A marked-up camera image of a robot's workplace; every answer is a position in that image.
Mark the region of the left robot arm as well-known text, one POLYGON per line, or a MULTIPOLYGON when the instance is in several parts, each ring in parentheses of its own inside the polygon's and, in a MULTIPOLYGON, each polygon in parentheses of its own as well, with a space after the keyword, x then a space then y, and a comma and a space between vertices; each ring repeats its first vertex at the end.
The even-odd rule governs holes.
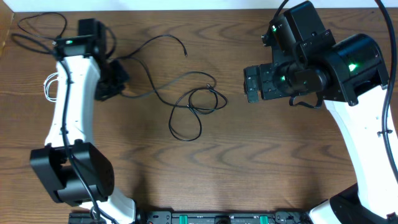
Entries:
POLYGON ((30 165, 56 203, 89 210, 73 223, 134 223, 137 209, 114 183, 110 161, 93 137, 94 102, 120 94, 129 77, 117 60, 109 61, 106 26, 81 19, 75 37, 58 38, 53 56, 58 87, 44 147, 30 153, 30 165))

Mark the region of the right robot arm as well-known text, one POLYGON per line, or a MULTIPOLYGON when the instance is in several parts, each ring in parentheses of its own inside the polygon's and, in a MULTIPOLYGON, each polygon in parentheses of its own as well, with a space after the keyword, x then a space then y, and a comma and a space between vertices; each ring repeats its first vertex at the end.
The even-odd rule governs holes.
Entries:
POLYGON ((391 98, 397 71, 397 44, 383 5, 391 44, 387 67, 377 42, 355 34, 337 42, 314 5, 280 6, 262 36, 272 62, 244 69, 244 92, 251 103, 316 94, 346 144, 356 183, 306 213, 309 223, 397 222, 397 132, 391 98))

